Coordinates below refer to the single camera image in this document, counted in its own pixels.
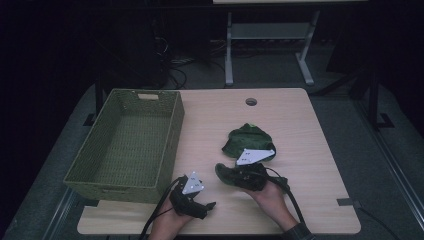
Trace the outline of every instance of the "sleeve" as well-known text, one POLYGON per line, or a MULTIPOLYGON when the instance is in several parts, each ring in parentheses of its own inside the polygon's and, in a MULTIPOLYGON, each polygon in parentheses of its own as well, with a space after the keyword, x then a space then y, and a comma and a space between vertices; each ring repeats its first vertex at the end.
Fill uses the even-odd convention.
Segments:
POLYGON ((315 240, 315 236, 304 223, 299 223, 282 235, 283 240, 315 240))

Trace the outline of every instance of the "person's left hand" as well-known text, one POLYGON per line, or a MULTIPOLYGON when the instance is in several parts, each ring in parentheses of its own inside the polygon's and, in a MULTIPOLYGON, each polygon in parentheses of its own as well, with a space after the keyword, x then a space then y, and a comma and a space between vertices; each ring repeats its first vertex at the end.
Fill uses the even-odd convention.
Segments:
POLYGON ((172 203, 171 200, 169 200, 169 196, 162 204, 158 214, 161 215, 153 221, 153 227, 149 235, 149 240, 174 239, 181 231, 181 229, 194 218, 188 215, 178 215, 172 208, 172 203))

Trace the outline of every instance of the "dark wall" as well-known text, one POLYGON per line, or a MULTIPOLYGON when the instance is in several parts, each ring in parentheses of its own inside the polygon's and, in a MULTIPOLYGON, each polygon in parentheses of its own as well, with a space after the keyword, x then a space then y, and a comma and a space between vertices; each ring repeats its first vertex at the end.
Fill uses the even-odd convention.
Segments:
POLYGON ((420 1, 370 1, 349 17, 328 69, 348 74, 364 63, 373 65, 424 137, 423 29, 420 1))
POLYGON ((2 1, 0 236, 92 84, 87 18, 71 1, 2 1))

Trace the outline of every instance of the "basket handle slot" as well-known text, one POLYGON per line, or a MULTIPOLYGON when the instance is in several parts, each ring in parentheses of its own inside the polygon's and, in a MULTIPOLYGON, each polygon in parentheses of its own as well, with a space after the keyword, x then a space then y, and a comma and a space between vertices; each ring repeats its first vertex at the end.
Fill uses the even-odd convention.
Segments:
POLYGON ((159 95, 157 94, 138 93, 137 96, 141 100, 153 100, 153 101, 159 100, 159 95))
POLYGON ((107 188, 103 188, 102 189, 102 193, 128 193, 128 188, 125 189, 107 189, 107 188))

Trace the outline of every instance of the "white tag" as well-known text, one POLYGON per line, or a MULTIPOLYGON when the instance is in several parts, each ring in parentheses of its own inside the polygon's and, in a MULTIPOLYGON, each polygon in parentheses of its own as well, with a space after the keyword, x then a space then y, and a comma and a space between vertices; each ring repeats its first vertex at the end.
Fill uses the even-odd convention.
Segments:
POLYGON ((237 165, 248 165, 255 162, 259 162, 262 159, 274 155, 274 150, 253 150, 253 149, 244 149, 243 153, 237 160, 237 165))
POLYGON ((184 186, 183 194, 186 195, 186 194, 190 194, 190 193, 194 193, 194 192, 200 192, 204 188, 205 187, 200 182, 199 178, 197 177, 196 172, 192 172, 190 177, 187 180, 186 185, 184 186))

